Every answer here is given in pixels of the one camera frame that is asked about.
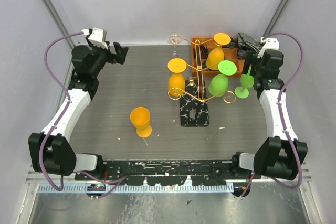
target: cable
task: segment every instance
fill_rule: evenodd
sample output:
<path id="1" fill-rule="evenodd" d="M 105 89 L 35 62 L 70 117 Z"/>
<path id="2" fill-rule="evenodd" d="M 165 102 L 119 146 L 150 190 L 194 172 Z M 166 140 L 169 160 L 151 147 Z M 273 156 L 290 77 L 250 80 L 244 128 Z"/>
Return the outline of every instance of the cable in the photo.
<path id="1" fill-rule="evenodd" d="M 118 182 L 118 183 L 117 183 L 115 186 L 113 186 L 112 189 L 109 190 L 107 193 L 104 193 L 104 194 L 98 196 L 98 199 L 101 199 L 101 198 L 103 198 L 103 197 L 105 197 L 105 196 L 108 196 L 112 191 L 114 191 L 114 190 L 116 189 L 117 186 L 119 186 L 119 185 L 121 184 L 121 182 L 123 182 L 123 181 L 126 179 L 126 177 L 124 176 L 124 177 L 122 177 L 121 179 L 122 179 L 122 181 Z"/>
<path id="2" fill-rule="evenodd" d="M 299 178 L 298 178 L 298 182 L 295 186 L 289 186 L 289 185 L 286 185 L 285 183 L 279 181 L 278 179 L 276 178 L 271 178 L 273 179 L 274 181 L 276 181 L 277 183 L 279 183 L 280 185 L 288 188 L 288 189 L 298 189 L 300 186 L 301 186 L 301 183 L 302 183 L 302 168 L 301 168 L 301 162 L 300 162 L 300 158 L 299 158 L 299 154 L 295 148 L 295 145 L 294 145 L 294 142 L 292 140 L 292 138 L 290 137 L 288 131 L 287 131 L 287 126 L 286 126 L 286 122 L 285 122 L 285 117 L 283 115 L 283 110 L 282 110 L 282 104 L 281 104 L 281 97 L 282 97 L 282 94 L 285 90 L 285 88 L 294 80 L 294 78 L 298 75 L 299 71 L 301 70 L 301 67 L 302 67 L 302 63 L 303 63 L 303 59 L 304 59 L 304 52 L 303 52 L 303 47 L 302 47 L 302 44 L 301 42 L 293 35 L 289 34 L 289 33 L 283 33 L 283 32 L 279 32 L 279 33 L 272 33 L 272 34 L 269 34 L 267 36 L 264 36 L 265 38 L 267 37 L 270 37 L 270 36 L 274 36 L 274 35 L 285 35 L 285 36 L 288 36 L 290 38 L 292 38 L 299 46 L 300 48 L 300 63 L 299 63 L 299 66 L 297 68 L 297 70 L 295 71 L 295 73 L 292 75 L 291 78 L 289 78 L 289 80 L 283 85 L 283 87 L 280 89 L 280 92 L 279 92 L 279 95 L 278 95 L 278 108 L 279 108 L 279 114 L 280 114 L 280 119 L 281 119 L 281 123 L 282 123 L 282 127 L 283 127 L 283 130 L 285 132 L 285 135 L 289 141 L 289 144 L 290 144 L 290 147 L 293 151 L 293 154 L 294 154 L 294 157 L 295 157 L 295 161 L 296 161 L 296 164 L 298 166 L 298 175 L 299 175 Z M 250 178 L 245 190 L 243 191 L 242 195 L 241 195 L 241 198 L 244 196 L 244 194 L 246 193 L 248 187 L 251 185 L 252 183 L 252 179 L 254 177 L 255 174 L 252 175 L 252 177 Z"/>
<path id="3" fill-rule="evenodd" d="M 245 188 L 245 190 L 243 191 L 243 193 L 241 194 L 240 198 L 243 198 L 243 196 L 245 195 L 245 193 L 247 192 L 247 189 L 250 187 L 251 183 L 252 183 L 252 179 L 254 178 L 254 175 L 256 175 L 255 173 L 252 174 L 251 178 L 248 181 L 248 184 Z"/>
<path id="4" fill-rule="evenodd" d="M 53 130 L 56 128 L 58 122 L 61 120 L 62 116 L 66 113 L 67 109 L 69 108 L 70 106 L 70 103 L 71 103 L 71 97 L 70 97 L 70 94 L 69 94 L 69 91 L 68 89 L 57 79 L 57 77 L 53 74 L 53 72 L 51 71 L 50 67 L 49 67 L 49 64 L 48 64 L 48 60 L 47 60 L 47 55 L 48 55 L 48 52 L 50 50 L 50 48 L 56 44 L 57 42 L 63 40 L 63 39 L 66 39 L 66 38 L 70 38 L 70 37 L 73 37 L 73 36 L 77 36 L 77 35 L 81 35 L 83 34 L 84 32 L 79 32 L 79 33 L 74 33 L 74 34 L 69 34 L 69 35 L 66 35 L 66 36 L 63 36 L 63 37 L 60 37 L 56 40 L 54 40 L 52 43 L 50 43 L 50 45 L 47 47 L 45 53 L 44 53 L 44 64 L 47 68 L 47 71 L 48 73 L 51 75 L 51 77 L 57 82 L 57 84 L 62 88 L 62 90 L 64 91 L 64 93 L 66 94 L 67 96 L 67 103 L 64 107 L 64 109 L 62 110 L 62 112 L 60 113 L 60 115 L 57 117 L 57 119 L 55 120 L 54 122 L 54 125 L 50 128 L 50 130 L 48 131 L 48 133 L 45 135 L 45 137 L 43 138 L 42 140 L 42 143 L 41 143 L 41 146 L 40 146 L 40 149 L 39 149 L 39 152 L 38 152 L 38 161 L 39 161 L 39 164 L 40 164 L 40 168 L 41 168 L 41 171 L 44 175 L 44 177 L 47 179 L 47 181 L 50 183 L 50 185 L 57 191 L 62 191 L 63 190 L 63 187 L 64 187 L 64 181 L 63 181 L 63 175 L 61 175 L 61 178 L 60 178 L 60 187 L 58 187 L 54 182 L 53 180 L 50 178 L 49 174 L 47 173 L 46 171 L 46 168 L 44 166 L 44 163 L 43 163 L 43 150 L 44 150 L 44 147 L 46 145 L 46 142 L 48 140 L 48 138 L 50 137 L 51 133 L 53 132 Z M 114 183 L 118 183 L 117 185 L 119 185 L 124 179 L 125 177 L 122 177 L 118 180 L 111 180 L 111 181 L 103 181 L 103 180 L 99 180 L 95 177 L 93 177 L 92 175 L 90 175 L 89 173 L 87 172 L 84 172 L 84 171 L 81 171 L 81 173 L 85 174 L 86 176 L 92 178 L 93 180 L 96 180 L 100 183 L 103 183 L 103 184 L 114 184 Z"/>

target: metal frame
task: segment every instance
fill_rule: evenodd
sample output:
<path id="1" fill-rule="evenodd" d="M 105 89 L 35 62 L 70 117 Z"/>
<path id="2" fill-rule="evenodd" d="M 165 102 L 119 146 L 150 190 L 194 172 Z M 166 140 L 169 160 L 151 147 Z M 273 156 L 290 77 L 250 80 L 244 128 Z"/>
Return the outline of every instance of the metal frame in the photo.
<path id="1" fill-rule="evenodd" d="M 306 163 L 303 163 L 302 165 L 303 170 L 303 181 L 300 187 L 300 192 L 302 195 L 303 202 L 305 204 L 308 218 L 311 223 L 322 223 L 321 216 L 318 210 L 318 207 L 316 205 L 314 196 L 313 196 L 313 190 L 312 190 L 312 180 L 308 171 L 308 167 Z M 74 180 L 75 174 L 72 174 L 69 176 L 65 182 L 65 190 L 62 192 L 55 191 L 45 180 L 43 174 L 37 173 L 33 170 L 33 168 L 30 168 L 27 180 L 26 180 L 26 186 L 27 186 L 27 194 L 25 196 L 25 199 L 23 201 L 20 214 L 18 216 L 17 224 L 24 224 L 28 223 L 30 219 L 30 215 L 34 206 L 34 201 L 36 199 L 37 193 L 84 193 L 86 190 L 86 185 L 94 183 L 94 181 L 75 181 Z M 54 181 L 59 180 L 60 176 L 58 175 L 51 175 L 52 179 Z M 232 190 L 233 183 L 246 183 L 245 179 L 230 179 L 225 180 L 227 182 L 227 187 L 223 186 L 208 186 L 206 188 L 197 187 L 194 188 L 191 186 L 191 183 L 188 183 L 186 181 L 186 184 L 180 187 L 176 186 L 167 186 L 167 187 L 161 187 L 161 186 L 147 186 L 146 183 L 143 186 L 120 186 L 116 193 L 122 193 L 122 194 L 138 194 L 138 193 L 229 193 Z M 261 179 L 255 180 L 253 183 L 254 186 L 258 186 L 258 182 L 273 182 L 272 179 L 267 177 L 262 177 Z"/>
<path id="2" fill-rule="evenodd" d="M 281 14 L 283 13 L 283 11 L 285 10 L 286 6 L 288 5 L 290 0 L 281 0 L 277 10 L 274 12 L 272 19 L 270 20 L 270 22 L 268 23 L 268 26 L 264 32 L 264 37 L 267 36 L 268 34 L 270 34 L 273 31 L 273 28 L 275 27 L 276 23 L 278 22 Z"/>
<path id="3" fill-rule="evenodd" d="M 51 17 L 55 21 L 55 24 L 58 27 L 58 29 L 60 30 L 60 32 L 63 35 L 68 35 L 69 32 L 68 32 L 66 26 L 64 25 L 62 19 L 60 18 L 58 12 L 56 11 L 56 9 L 55 9 L 53 3 L 51 2 L 51 0 L 42 0 L 42 2 L 46 6 L 47 10 L 49 11 Z M 71 49 L 73 49 L 75 47 L 75 44 L 72 42 L 72 40 L 70 38 L 67 38 L 67 42 L 68 42 Z"/>
<path id="4" fill-rule="evenodd" d="M 273 28 L 275 27 L 279 17 L 281 16 L 281 14 L 283 13 L 283 11 L 285 10 L 286 6 L 288 5 L 290 0 L 281 0 L 275 13 L 273 14 L 272 19 L 270 20 L 265 32 L 264 32 L 264 36 L 269 34 Z M 54 4 L 51 2 L 51 0 L 42 0 L 42 2 L 44 3 L 44 5 L 46 6 L 47 10 L 49 11 L 51 17 L 53 18 L 53 20 L 55 21 L 56 26 L 59 28 L 59 30 L 61 31 L 61 33 L 63 35 L 67 35 L 69 34 L 64 22 L 62 21 L 62 19 L 60 18 L 58 12 L 55 9 Z M 74 48 L 75 44 L 73 43 L 73 41 L 71 39 L 67 39 L 67 43 L 69 45 L 69 47 L 72 49 Z M 70 77 L 72 74 L 72 64 L 71 62 L 69 62 L 68 64 L 68 69 L 67 69 L 67 74 L 65 77 L 65 84 L 68 84 L 70 81 Z M 55 112 L 58 110 L 58 108 L 60 107 L 60 105 L 62 104 L 62 101 L 64 99 L 64 95 L 61 94 L 59 96 L 57 105 L 55 107 Z M 304 204 L 306 206 L 307 209 L 307 213 L 309 216 L 309 219 L 312 223 L 321 223 L 321 218 L 319 215 L 319 211 L 318 211 L 318 207 L 316 205 L 316 202 L 314 200 L 313 197 L 313 191 L 311 189 L 311 177 L 309 175 L 309 171 L 307 169 L 306 165 L 303 165 L 302 167 L 303 169 L 303 182 L 302 182 L 302 186 L 300 188 L 302 197 L 303 197 L 303 201 Z M 57 175 L 51 175 L 52 179 L 54 179 L 55 181 L 57 181 L 59 179 L 60 176 Z M 67 178 L 67 180 L 65 181 L 65 185 L 70 185 L 73 183 L 82 183 L 82 182 L 76 182 L 74 181 L 74 177 L 75 175 L 73 174 L 73 176 L 69 176 Z M 260 182 L 264 182 L 264 181 L 272 181 L 269 178 L 263 178 L 258 180 Z M 38 192 L 38 188 L 40 186 L 40 183 L 46 183 L 47 181 L 45 180 L 43 174 L 41 173 L 36 173 L 33 171 L 33 169 L 31 168 L 26 180 L 26 196 L 23 200 L 23 204 L 20 210 L 20 213 L 18 215 L 17 218 L 17 224 L 24 224 L 24 223 L 28 223 L 29 222 L 29 218 L 30 218 L 30 214 L 31 211 L 33 209 L 33 205 L 34 205 L 34 201 L 36 198 L 36 194 Z M 228 180 L 228 183 L 232 183 L 232 182 L 245 182 L 245 180 Z"/>

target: white plastic bracket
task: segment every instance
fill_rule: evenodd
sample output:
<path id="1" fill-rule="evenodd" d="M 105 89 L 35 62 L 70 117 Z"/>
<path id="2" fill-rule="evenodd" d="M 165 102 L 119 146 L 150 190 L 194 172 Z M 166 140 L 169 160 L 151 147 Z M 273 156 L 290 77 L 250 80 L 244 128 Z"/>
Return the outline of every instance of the white plastic bracket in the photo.
<path id="1" fill-rule="evenodd" d="M 269 137 L 278 136 L 282 140 L 288 140 L 285 134 L 285 132 L 287 131 L 292 140 L 294 140 L 294 138 L 298 139 L 289 121 L 286 107 L 286 93 L 282 94 L 280 102 L 282 111 L 284 112 L 287 129 L 284 129 L 282 125 L 278 107 L 279 92 L 280 90 L 277 89 L 264 90 L 260 96 L 260 103 L 264 109 L 266 118 L 267 134 Z"/>
<path id="2" fill-rule="evenodd" d="M 262 37 L 260 39 L 260 43 L 265 43 L 260 52 L 258 53 L 258 58 L 262 58 L 264 55 L 265 50 L 273 49 L 278 51 L 279 50 L 279 41 L 276 38 L 265 38 Z"/>
<path id="3" fill-rule="evenodd" d="M 62 116 L 61 120 L 58 122 L 56 128 L 52 131 L 51 135 L 56 136 L 61 134 L 64 136 L 68 142 L 70 142 L 70 137 L 72 131 L 81 115 L 83 110 L 90 104 L 91 97 L 88 92 L 81 89 L 71 89 L 69 90 L 71 103 L 65 114 Z M 56 115 L 52 121 L 42 130 L 42 132 L 48 132 L 52 126 L 54 126 L 56 119 L 59 117 L 60 113 L 66 106 L 68 99 L 65 99 L 62 106 L 57 111 Z"/>
<path id="4" fill-rule="evenodd" d="M 89 36 L 89 41 L 97 47 L 109 49 L 105 42 L 106 33 L 107 32 L 104 29 L 94 27 L 91 35 Z"/>

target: green stemmed glass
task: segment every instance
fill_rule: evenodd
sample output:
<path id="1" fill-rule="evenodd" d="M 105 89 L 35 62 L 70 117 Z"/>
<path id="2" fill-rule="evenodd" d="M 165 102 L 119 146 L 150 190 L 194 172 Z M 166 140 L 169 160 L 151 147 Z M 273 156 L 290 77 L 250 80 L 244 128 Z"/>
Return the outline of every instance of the green stemmed glass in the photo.
<path id="1" fill-rule="evenodd" d="M 240 77 L 240 83 L 242 85 L 236 87 L 235 89 L 236 96 L 241 99 L 247 98 L 249 95 L 248 89 L 253 87 L 254 77 L 250 76 L 250 72 L 251 72 L 251 67 L 248 69 L 247 74 L 242 74 L 242 76 Z"/>

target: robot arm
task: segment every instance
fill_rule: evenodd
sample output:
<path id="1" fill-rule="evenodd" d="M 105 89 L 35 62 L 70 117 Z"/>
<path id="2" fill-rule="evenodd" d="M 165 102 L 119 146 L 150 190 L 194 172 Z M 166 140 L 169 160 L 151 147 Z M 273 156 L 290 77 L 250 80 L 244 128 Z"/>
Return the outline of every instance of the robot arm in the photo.
<path id="1" fill-rule="evenodd" d="M 284 62 L 284 55 L 277 51 L 279 48 L 277 39 L 266 38 L 264 42 L 265 50 L 263 47 L 258 55 L 254 55 L 252 52 L 248 53 L 243 73 L 247 73 L 251 66 L 250 74 L 255 79 L 254 89 L 257 91 L 257 97 L 265 113 L 268 138 L 256 154 L 236 153 L 232 162 L 238 169 L 250 170 L 257 175 L 293 180 L 296 178 L 298 168 L 293 150 L 288 142 L 290 140 L 284 132 L 278 108 L 278 96 L 280 89 L 284 86 L 278 75 L 279 68 Z M 294 141 L 302 164 L 308 148 L 306 143 L 298 141 L 291 126 L 285 92 L 281 96 L 281 107 L 287 131 Z M 285 155 L 280 154 L 281 150 L 285 151 Z"/>
<path id="2" fill-rule="evenodd" d="M 69 141 L 80 115 L 96 94 L 99 85 L 97 79 L 99 72 L 106 63 L 123 64 L 128 48 L 122 48 L 119 43 L 114 42 L 116 54 L 113 54 L 110 51 L 109 42 L 105 41 L 106 31 L 94 28 L 83 30 L 83 32 L 89 47 L 77 46 L 71 52 L 71 61 L 74 66 L 68 87 L 71 103 L 57 127 L 52 131 L 43 152 L 45 169 L 47 173 L 51 174 L 68 176 L 73 172 L 86 170 L 99 176 L 105 171 L 100 155 L 75 154 Z M 55 125 L 55 121 L 67 103 L 68 99 L 66 98 L 52 121 L 42 132 L 33 133 L 28 139 L 31 161 L 36 172 L 41 172 L 38 152 L 45 133 Z"/>

